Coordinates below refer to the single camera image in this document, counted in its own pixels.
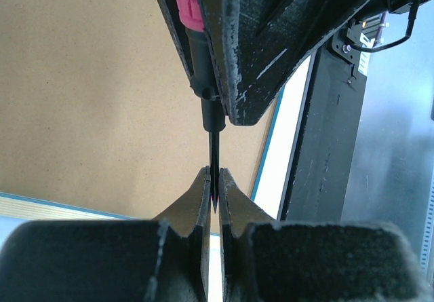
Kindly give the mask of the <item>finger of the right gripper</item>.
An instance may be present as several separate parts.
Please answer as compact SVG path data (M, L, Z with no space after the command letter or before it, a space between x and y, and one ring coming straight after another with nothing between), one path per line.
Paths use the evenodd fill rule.
M200 94L200 8L198 0L157 0L190 86Z
M201 0L222 101L253 126L304 59L371 0Z

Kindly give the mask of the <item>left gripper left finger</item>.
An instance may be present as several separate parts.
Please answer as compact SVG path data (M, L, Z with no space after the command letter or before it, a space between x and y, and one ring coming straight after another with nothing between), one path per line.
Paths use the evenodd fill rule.
M205 301L209 168L151 220L32 221L1 249L2 301Z

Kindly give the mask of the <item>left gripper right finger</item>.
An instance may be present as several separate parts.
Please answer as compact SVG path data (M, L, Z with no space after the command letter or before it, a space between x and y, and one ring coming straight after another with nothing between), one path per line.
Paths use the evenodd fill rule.
M225 301L432 301L409 241L390 223L278 221L219 176Z

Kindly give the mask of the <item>red handled screwdriver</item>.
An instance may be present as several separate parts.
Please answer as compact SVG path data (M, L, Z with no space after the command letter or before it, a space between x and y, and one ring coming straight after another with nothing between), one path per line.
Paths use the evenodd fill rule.
M191 87L201 99L203 127L209 133L210 174L213 209L217 209L219 197L220 132L225 128L225 114L220 101L214 66L205 36L205 24L199 0L176 0L178 15L186 28L193 63Z

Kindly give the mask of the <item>blue picture frame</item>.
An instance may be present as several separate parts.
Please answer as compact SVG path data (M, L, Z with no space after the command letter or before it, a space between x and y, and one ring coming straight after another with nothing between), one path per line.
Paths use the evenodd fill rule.
M251 199L269 215L277 216L277 194L273 194L270 198L265 197L265 189L267 185L271 188L271 180L266 179L267 173L264 169L268 169L270 163L267 162L269 147L272 143L272 137L275 129L275 124L278 119L281 101L284 93L280 93L277 97L277 103L273 109L269 130L267 132L262 155L260 158L259 167L256 173L254 186L252 189ZM46 200L38 200L9 193L1 194L1 216L15 219L34 220L34 219L123 219L129 220L130 217L118 214L111 214L97 210L79 208L66 204L49 202Z

